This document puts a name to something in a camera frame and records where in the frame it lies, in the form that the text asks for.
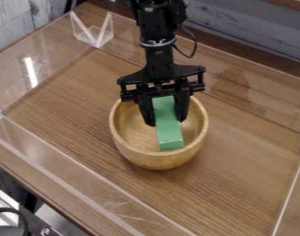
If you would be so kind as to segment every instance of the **wooden table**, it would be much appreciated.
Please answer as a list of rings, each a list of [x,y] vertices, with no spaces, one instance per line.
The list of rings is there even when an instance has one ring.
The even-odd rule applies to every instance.
[[[106,14],[91,3],[76,13],[95,25]],[[272,234],[300,164],[300,77],[202,44],[191,61],[177,55],[178,62],[207,68],[207,90],[195,97],[210,129],[186,165],[146,171],[119,155],[107,125],[117,78],[143,64],[137,27],[126,20],[115,17],[117,37],[102,50],[83,46],[5,109],[7,118],[34,135],[7,130],[18,151],[0,145],[0,168],[91,235]],[[55,45],[56,58],[71,50],[58,46],[70,22],[62,18],[51,26],[58,30],[43,29],[52,36],[44,40]],[[22,46],[34,47],[38,37]],[[178,43],[189,50],[191,42]],[[294,216],[293,211],[288,224],[298,222],[297,233]],[[294,235],[284,229],[278,235]]]

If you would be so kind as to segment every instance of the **green block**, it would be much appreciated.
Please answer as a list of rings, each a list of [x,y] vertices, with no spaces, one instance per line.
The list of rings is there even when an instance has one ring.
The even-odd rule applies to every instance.
[[[174,97],[154,98],[151,101],[159,150],[167,151],[182,148],[182,130],[174,113]]]

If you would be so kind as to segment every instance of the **cable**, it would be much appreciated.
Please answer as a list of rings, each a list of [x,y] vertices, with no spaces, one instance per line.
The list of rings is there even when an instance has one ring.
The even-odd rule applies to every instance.
[[[174,49],[181,53],[181,55],[183,55],[185,57],[187,58],[193,58],[194,57],[194,54],[195,54],[195,51],[197,51],[197,38],[195,38],[195,35],[194,33],[183,26],[181,25],[181,30],[182,32],[193,39],[194,41],[194,49],[193,49],[193,52],[187,55],[182,52],[182,50],[178,48],[178,46],[175,44],[173,44],[173,47]]]

